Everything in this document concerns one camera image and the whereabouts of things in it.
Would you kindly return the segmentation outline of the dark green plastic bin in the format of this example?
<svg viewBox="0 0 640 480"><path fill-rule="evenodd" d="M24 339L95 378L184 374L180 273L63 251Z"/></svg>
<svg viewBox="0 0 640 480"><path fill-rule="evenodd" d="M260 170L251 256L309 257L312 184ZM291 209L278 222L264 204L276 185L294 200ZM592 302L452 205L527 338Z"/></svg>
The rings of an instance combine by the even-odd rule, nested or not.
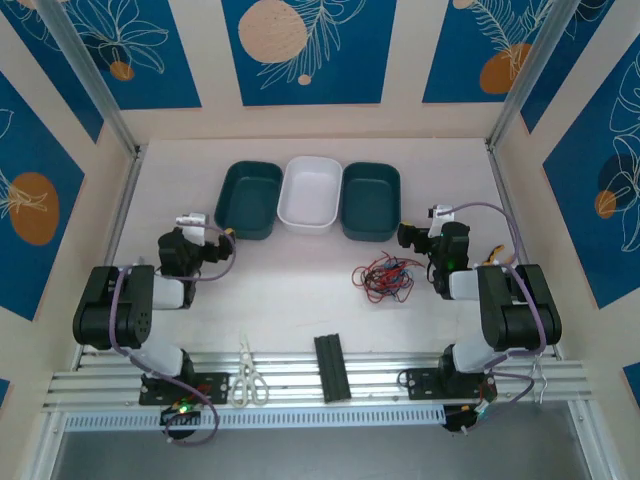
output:
<svg viewBox="0 0 640 480"><path fill-rule="evenodd" d="M386 242L400 223L401 177L385 163L354 162L343 171L340 222L354 241Z"/></svg>
<svg viewBox="0 0 640 480"><path fill-rule="evenodd" d="M283 181L282 169L263 161L239 161L226 172L214 212L221 229L238 239L264 240L273 230Z"/></svg>

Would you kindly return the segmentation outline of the yellow and black pliers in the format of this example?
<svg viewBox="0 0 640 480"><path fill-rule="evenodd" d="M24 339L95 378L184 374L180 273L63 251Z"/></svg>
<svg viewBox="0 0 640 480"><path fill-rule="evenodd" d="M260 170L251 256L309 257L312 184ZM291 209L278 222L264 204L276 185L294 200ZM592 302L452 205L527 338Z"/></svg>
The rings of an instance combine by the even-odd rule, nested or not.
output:
<svg viewBox="0 0 640 480"><path fill-rule="evenodd" d="M517 261L516 255L512 253L506 257L502 257L502 253L504 252L504 250L505 250L504 245L496 246L491 251L487 259L482 263L482 266L513 265Z"/></svg>

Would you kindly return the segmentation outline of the white plastic bin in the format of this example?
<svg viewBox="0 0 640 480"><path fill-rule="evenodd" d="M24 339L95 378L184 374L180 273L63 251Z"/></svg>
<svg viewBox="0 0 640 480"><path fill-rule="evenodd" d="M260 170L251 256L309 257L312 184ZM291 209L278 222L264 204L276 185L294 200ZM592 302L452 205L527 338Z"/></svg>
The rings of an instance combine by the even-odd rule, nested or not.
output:
<svg viewBox="0 0 640 480"><path fill-rule="evenodd" d="M342 165L334 159L298 156L285 168L277 216L301 235L323 235L338 216Z"/></svg>

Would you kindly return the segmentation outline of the white scissors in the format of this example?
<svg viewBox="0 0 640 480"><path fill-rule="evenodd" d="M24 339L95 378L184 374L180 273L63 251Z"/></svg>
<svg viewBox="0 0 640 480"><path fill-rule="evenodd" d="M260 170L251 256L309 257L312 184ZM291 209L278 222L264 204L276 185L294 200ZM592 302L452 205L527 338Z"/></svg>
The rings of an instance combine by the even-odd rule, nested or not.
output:
<svg viewBox="0 0 640 480"><path fill-rule="evenodd" d="M239 371L229 390L229 402L234 408L244 408L250 403L264 406L268 400L269 386L256 370L247 335L241 333Z"/></svg>

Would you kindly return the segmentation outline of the black extrusion bar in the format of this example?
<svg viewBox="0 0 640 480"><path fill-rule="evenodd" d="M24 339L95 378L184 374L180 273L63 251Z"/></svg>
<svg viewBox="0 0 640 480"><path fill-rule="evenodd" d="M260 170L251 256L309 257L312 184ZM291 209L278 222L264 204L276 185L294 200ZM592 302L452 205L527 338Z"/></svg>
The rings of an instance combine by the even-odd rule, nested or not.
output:
<svg viewBox="0 0 640 480"><path fill-rule="evenodd" d="M324 402L350 400L352 396L339 335L315 337L314 347Z"/></svg>

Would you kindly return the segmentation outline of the black controller board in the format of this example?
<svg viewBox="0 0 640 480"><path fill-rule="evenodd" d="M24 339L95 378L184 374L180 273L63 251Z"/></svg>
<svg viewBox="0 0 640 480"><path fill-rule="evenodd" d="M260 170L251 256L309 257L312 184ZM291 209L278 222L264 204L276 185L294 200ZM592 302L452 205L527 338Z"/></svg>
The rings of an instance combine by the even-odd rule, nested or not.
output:
<svg viewBox="0 0 640 480"><path fill-rule="evenodd" d="M195 433L187 427L200 420L200 411L192 404L174 403L160 413L160 427L169 441L185 440Z"/></svg>
<svg viewBox="0 0 640 480"><path fill-rule="evenodd" d="M478 404L446 405L444 428L452 433L467 434L479 424L489 406L486 400Z"/></svg>

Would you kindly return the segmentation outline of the aluminium side rail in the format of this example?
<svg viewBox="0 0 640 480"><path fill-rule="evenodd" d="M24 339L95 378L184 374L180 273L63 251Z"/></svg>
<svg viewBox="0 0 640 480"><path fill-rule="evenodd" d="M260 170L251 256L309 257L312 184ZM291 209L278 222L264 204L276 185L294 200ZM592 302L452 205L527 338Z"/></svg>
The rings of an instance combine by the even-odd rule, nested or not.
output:
<svg viewBox="0 0 640 480"><path fill-rule="evenodd" d="M501 204L517 226L517 215L497 154L492 154L487 150L487 155ZM517 259L528 263L529 256L524 240L521 239L520 234L515 234L515 238L519 239L520 245L520 253L516 255ZM609 431L605 428L606 425L597 402L588 400L585 396L579 396L577 400L568 400L566 403L591 480L629 480Z"/></svg>
<svg viewBox="0 0 640 480"><path fill-rule="evenodd" d="M123 190L119 196L103 262L113 263L120 243L130 204L145 158L147 144L136 147L136 154L125 177ZM66 430L69 413L54 410L41 411L35 417L35 427L27 443L26 459L14 480L51 480L56 460Z"/></svg>

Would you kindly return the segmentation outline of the blue floral wall poster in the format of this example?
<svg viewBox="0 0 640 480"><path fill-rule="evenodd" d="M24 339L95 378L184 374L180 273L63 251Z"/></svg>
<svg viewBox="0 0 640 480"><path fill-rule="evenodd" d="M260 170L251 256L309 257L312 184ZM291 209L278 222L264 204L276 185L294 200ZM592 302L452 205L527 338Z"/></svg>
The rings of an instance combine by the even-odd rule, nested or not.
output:
<svg viewBox="0 0 640 480"><path fill-rule="evenodd" d="M97 143L104 119L31 0L0 0L0 12L7 18L88 136Z"/></svg>
<svg viewBox="0 0 640 480"><path fill-rule="evenodd" d="M450 0L423 102L500 102L554 0Z"/></svg>
<svg viewBox="0 0 640 480"><path fill-rule="evenodd" d="M397 0L221 0L246 107L382 99Z"/></svg>
<svg viewBox="0 0 640 480"><path fill-rule="evenodd" d="M201 106L168 0L62 6L120 109Z"/></svg>
<svg viewBox="0 0 640 480"><path fill-rule="evenodd" d="M640 36L543 163L598 307L640 287Z"/></svg>
<svg viewBox="0 0 640 480"><path fill-rule="evenodd" d="M36 318L83 181L0 72L0 307Z"/></svg>
<svg viewBox="0 0 640 480"><path fill-rule="evenodd" d="M640 34L640 0L580 0L520 110L531 135L553 101L571 83L606 76Z"/></svg>

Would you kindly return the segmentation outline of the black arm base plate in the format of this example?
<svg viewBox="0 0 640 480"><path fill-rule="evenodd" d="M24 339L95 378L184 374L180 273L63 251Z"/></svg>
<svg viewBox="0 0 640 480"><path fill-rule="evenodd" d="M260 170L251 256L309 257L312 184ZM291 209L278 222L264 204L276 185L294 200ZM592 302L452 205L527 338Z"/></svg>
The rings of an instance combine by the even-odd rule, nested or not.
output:
<svg viewBox="0 0 640 480"><path fill-rule="evenodd" d="M445 374L436 368L412 368L404 371L410 400L472 400L489 402L496 399L496 385L482 373Z"/></svg>
<svg viewBox="0 0 640 480"><path fill-rule="evenodd" d="M214 405L227 403L230 375L225 372L194 373L189 380L193 388L203 393ZM165 406L186 401L191 404L201 404L195 395L165 380L141 376L141 388L138 403L143 406Z"/></svg>

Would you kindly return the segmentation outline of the aluminium rail frame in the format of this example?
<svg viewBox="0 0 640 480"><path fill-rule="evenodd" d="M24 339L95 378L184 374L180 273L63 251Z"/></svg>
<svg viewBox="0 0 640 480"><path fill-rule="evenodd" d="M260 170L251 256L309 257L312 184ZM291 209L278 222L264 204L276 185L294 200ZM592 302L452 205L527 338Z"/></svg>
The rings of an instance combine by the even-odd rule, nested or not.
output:
<svg viewBox="0 0 640 480"><path fill-rule="evenodd" d="M405 405L408 394L396 382L398 373L438 363L436 355L419 353L346 353L344 359L352 394L349 406ZM254 364L269 386L268 408L324 404L315 354L256 353ZM594 398L580 361L560 360L546 353L541 365L548 379L545 401ZM52 375L42 410L139 410L140 377L139 369L114 353L84 353L76 371ZM531 393L524 399L533 401Z"/></svg>

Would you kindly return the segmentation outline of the aluminium corner post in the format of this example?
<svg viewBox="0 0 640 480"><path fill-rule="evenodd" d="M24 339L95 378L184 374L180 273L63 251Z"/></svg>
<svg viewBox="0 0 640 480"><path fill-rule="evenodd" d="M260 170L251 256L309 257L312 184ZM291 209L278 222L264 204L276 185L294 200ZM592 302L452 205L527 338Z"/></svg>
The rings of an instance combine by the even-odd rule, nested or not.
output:
<svg viewBox="0 0 640 480"><path fill-rule="evenodd" d="M76 78L116 137L123 151L136 160L139 145L119 106L64 8L57 0L33 0L47 30L56 41Z"/></svg>
<svg viewBox="0 0 640 480"><path fill-rule="evenodd" d="M495 154L511 123L529 97L567 25L577 10L580 0L555 0L549 16L542 24L526 61L508 93L489 136L487 150Z"/></svg>

